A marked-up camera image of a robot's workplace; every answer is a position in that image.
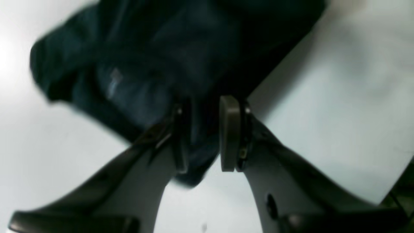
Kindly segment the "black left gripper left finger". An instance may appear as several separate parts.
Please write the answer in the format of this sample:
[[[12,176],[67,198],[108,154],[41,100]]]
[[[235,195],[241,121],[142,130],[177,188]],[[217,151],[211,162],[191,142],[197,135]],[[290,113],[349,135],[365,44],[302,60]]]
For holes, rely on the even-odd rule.
[[[165,187],[188,172],[191,105],[166,120],[79,187],[35,210],[15,211],[9,233],[152,233]]]

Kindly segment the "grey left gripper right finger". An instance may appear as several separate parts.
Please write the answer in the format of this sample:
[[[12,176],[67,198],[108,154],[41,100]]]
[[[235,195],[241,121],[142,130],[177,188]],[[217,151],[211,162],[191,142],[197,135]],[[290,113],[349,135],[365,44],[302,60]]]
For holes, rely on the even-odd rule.
[[[219,100],[219,147],[222,171],[247,178],[264,233],[400,233],[408,225],[402,208],[350,194],[230,95]]]

